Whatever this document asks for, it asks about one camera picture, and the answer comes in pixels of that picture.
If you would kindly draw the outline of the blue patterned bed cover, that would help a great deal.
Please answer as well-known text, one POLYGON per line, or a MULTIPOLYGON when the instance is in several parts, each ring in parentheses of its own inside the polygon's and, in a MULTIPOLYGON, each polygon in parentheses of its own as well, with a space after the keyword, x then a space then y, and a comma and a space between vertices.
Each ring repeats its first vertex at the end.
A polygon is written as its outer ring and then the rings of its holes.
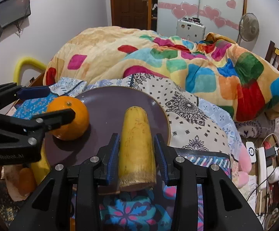
MULTIPOLYGON (((83 93, 81 89, 84 86, 83 82, 75 80, 76 97, 83 93)), ((215 113, 222 113, 223 109, 184 91, 168 78, 151 74, 133 74, 123 79, 110 80, 108 86, 96 83, 87 86, 86 91, 110 86, 140 90, 156 99, 166 112, 170 124, 170 142, 164 141, 165 144, 195 165, 219 165, 232 181, 232 163, 238 159, 243 143, 234 122, 223 124, 214 116, 215 113)), ((154 148, 155 136, 152 136, 152 144, 156 184, 139 191, 120 191, 118 158, 117 181, 109 186, 98 187, 100 230, 171 230, 177 188, 167 186, 162 180, 154 148)), ((200 184, 197 185, 197 193, 197 230, 204 230, 203 192, 200 184)))

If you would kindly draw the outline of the white box appliance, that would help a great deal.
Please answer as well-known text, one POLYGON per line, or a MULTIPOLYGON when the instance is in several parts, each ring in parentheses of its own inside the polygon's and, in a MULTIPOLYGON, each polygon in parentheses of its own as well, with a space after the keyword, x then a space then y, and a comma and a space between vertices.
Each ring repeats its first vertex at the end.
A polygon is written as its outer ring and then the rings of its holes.
POLYGON ((199 18, 182 18, 177 22, 176 35, 192 42, 199 42, 204 39, 206 27, 200 23, 199 18))

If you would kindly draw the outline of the purple round plate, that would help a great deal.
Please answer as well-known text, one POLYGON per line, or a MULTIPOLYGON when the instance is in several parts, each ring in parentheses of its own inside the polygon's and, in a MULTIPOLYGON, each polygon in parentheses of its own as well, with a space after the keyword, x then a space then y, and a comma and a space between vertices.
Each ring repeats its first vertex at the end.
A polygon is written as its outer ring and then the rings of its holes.
POLYGON ((170 124, 161 104, 149 94, 127 87, 101 87, 88 90, 76 97, 89 112, 88 130, 78 139, 62 141, 52 134, 44 140, 46 158, 51 167, 81 164, 95 156, 100 147, 109 143, 113 133, 121 134, 125 111, 132 106, 145 110, 151 135, 162 134, 170 142, 170 124))

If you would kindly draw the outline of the colourful patchwork blanket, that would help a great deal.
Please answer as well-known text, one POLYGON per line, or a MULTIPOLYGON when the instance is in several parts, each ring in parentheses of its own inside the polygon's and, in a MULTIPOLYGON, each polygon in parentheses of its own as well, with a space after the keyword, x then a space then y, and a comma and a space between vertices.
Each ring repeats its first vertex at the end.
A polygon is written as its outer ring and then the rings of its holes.
POLYGON ((135 73, 169 78, 226 110, 235 121, 279 116, 279 71, 235 41, 209 33, 199 42, 151 30, 89 28, 65 43, 49 62, 43 84, 62 77, 89 84, 135 73))

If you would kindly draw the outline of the short yellow sugarcane piece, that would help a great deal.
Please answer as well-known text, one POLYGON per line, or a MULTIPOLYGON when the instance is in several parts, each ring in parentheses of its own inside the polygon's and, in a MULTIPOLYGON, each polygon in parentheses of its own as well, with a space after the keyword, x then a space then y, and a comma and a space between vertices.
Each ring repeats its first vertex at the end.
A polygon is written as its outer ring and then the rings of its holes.
POLYGON ((156 162, 147 113, 138 106, 124 115, 119 151, 120 191, 139 191, 156 184, 156 162))

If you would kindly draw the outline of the pink plush toy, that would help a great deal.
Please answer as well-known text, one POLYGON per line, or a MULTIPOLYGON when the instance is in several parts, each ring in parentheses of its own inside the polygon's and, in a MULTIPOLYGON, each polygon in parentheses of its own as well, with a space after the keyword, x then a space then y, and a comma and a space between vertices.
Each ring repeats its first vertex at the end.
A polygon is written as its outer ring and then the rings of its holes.
POLYGON ((238 179, 236 186, 238 189, 244 187, 249 182, 249 172, 252 169, 251 158, 244 144, 240 148, 239 161, 238 161, 238 179))

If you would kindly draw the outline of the white wardrobe with hearts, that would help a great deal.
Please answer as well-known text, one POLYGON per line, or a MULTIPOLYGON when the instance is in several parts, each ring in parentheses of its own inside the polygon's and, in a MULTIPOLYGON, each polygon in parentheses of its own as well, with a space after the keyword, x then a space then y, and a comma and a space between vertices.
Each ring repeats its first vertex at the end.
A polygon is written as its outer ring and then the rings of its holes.
POLYGON ((239 23, 247 0, 158 0, 157 32, 169 37, 177 33, 178 20, 197 17, 205 34, 217 33, 237 41, 239 23))

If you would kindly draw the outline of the standing electric fan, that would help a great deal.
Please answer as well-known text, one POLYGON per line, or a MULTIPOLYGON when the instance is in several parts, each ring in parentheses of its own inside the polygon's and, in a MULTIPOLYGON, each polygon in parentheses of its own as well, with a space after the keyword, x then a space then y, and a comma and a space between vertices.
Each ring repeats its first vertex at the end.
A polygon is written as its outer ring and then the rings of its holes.
POLYGON ((239 36, 238 44, 242 41, 252 42, 255 40, 260 32, 260 26, 257 17, 253 13, 244 14, 238 25, 239 36))

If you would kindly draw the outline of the white power strip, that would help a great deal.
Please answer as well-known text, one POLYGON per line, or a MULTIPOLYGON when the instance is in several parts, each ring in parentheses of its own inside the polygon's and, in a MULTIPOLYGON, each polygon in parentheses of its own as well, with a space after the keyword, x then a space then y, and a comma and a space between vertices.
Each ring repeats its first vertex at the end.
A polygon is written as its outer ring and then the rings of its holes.
POLYGON ((258 167, 258 190, 266 189, 267 166, 265 148, 262 146, 257 150, 257 167, 258 167))

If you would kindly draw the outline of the small black wall monitor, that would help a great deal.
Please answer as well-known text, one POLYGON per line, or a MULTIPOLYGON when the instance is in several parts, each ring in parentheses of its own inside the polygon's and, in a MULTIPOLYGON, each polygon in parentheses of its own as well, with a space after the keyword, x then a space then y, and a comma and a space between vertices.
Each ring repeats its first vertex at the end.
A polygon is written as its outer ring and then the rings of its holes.
POLYGON ((6 0, 0 3, 0 25, 2 28, 30 15, 30 0, 6 0))

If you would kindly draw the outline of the yellow chair frame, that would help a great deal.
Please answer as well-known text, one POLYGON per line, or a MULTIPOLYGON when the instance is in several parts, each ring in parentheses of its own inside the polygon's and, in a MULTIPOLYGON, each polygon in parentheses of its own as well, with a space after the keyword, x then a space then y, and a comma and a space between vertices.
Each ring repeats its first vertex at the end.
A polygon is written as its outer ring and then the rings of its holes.
POLYGON ((29 85, 47 69, 47 65, 32 57, 23 57, 17 61, 13 72, 13 82, 17 85, 29 85))

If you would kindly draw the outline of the brown wooden door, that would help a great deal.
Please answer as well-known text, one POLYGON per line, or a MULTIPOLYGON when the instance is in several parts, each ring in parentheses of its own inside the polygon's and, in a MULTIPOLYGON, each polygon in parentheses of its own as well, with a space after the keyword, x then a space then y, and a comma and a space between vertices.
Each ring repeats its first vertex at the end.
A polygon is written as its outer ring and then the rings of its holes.
POLYGON ((151 28, 151 0, 110 0, 114 26, 148 30, 151 28))

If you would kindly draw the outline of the large orange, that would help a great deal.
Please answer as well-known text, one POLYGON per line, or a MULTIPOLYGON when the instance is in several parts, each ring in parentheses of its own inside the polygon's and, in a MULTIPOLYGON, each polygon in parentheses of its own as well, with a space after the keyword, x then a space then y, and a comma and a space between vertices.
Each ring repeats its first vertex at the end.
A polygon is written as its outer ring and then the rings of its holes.
POLYGON ((50 102, 46 112, 69 110, 63 114, 62 125, 50 133, 63 141, 71 141, 81 137, 89 127, 89 112, 84 103, 70 96, 59 96, 50 102))

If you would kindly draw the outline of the white round-button device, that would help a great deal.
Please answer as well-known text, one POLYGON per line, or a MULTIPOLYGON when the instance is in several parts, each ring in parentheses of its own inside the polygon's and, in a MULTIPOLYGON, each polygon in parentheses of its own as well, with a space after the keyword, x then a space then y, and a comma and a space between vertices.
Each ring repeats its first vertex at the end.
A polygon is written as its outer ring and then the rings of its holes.
POLYGON ((251 163, 255 163, 256 162, 256 149, 255 149, 254 143, 251 141, 247 141, 245 146, 249 153, 251 163))

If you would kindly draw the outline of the long yellow sugarcane piece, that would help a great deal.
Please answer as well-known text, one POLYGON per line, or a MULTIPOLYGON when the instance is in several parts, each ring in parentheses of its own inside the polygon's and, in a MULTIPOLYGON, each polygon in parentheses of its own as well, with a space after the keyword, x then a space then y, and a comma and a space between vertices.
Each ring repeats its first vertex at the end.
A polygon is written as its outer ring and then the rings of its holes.
POLYGON ((41 148, 41 159, 38 162, 31 163, 30 167, 34 174, 35 181, 37 185, 39 185, 51 170, 50 164, 46 157, 44 145, 41 148))

